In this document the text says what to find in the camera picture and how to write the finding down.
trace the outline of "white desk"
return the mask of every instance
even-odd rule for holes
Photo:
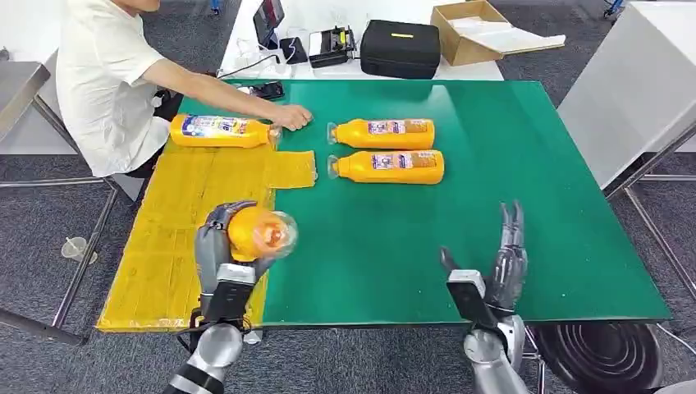
[[[559,106],[600,187],[696,121],[694,21],[693,2],[631,2]]]
[[[266,51],[259,51],[254,14],[262,0],[242,0],[234,28],[227,43],[225,57],[220,69],[230,72],[248,66],[267,56]],[[430,23],[433,6],[448,4],[452,0],[418,0],[403,2],[400,0],[354,0],[338,2],[335,0],[282,0],[285,19],[276,29],[279,38],[300,37],[305,49],[309,43],[309,33],[327,30],[334,25],[350,26],[358,44],[365,27],[371,19],[403,21],[411,23]],[[277,53],[284,62],[282,51]],[[266,79],[384,79],[371,76],[360,70],[358,60],[339,66],[330,66],[314,70],[308,62],[288,66],[276,65],[272,59],[240,71],[235,76],[242,78]],[[495,62],[483,62],[467,66],[450,66],[441,59],[435,79],[446,80],[502,80],[502,74]]]

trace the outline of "small plastic cup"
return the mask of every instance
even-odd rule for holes
[[[329,144],[333,145],[336,143],[336,128],[338,126],[336,123],[329,122],[327,123],[327,141]]]
[[[85,238],[81,236],[66,238],[66,243],[61,248],[61,255],[66,259],[73,259],[79,263],[85,256],[85,248],[87,248],[87,240]],[[92,252],[92,259],[89,260],[89,264],[95,261],[97,261],[97,253]]]

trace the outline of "gray carpet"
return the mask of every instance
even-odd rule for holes
[[[544,2],[523,6],[500,0],[501,12],[537,34],[567,34],[565,48],[507,57],[499,62],[508,79],[541,80],[558,104],[610,25],[601,21],[601,2],[579,6]],[[146,34],[166,56],[197,71],[212,71],[222,59],[236,9],[208,15],[207,1],[164,1],[158,14],[145,16]],[[693,155],[678,155],[664,171],[696,173]],[[75,158],[0,157],[0,180],[87,175]],[[677,255],[696,271],[696,185],[641,185],[642,201],[665,232]],[[0,190],[0,305],[50,322],[75,264],[59,256],[65,236],[87,236],[106,199],[102,186]],[[696,324],[696,304],[628,200],[612,203],[681,329]],[[135,210],[119,200],[104,231],[98,262],[88,270],[67,328],[90,335],[82,347],[41,340],[0,327],[0,393],[159,392],[185,351],[166,334],[103,334],[91,328],[101,310]],[[462,359],[460,328],[328,329],[273,331],[244,349],[226,380],[237,393],[453,393],[472,392],[471,373]],[[696,378],[696,357],[658,333],[665,358],[665,384]],[[696,336],[687,338],[692,344]],[[534,367],[523,376],[534,384]],[[553,376],[548,392],[570,392]]]

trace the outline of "bottle cap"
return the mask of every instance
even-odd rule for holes
[[[337,142],[336,141],[336,128],[337,127],[338,126],[336,125],[336,123],[333,123],[331,121],[329,123],[327,123],[327,141],[329,144],[335,144]]]
[[[295,219],[281,211],[267,211],[259,217],[252,237],[263,257],[279,259],[295,248],[297,235]]]
[[[268,128],[268,143],[278,145],[282,140],[282,127],[272,125]]]
[[[338,178],[338,158],[334,155],[329,155],[327,159],[328,179]]]

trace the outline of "black case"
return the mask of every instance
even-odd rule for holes
[[[436,26],[370,21],[360,44],[360,67],[374,76],[432,79],[440,64]]]

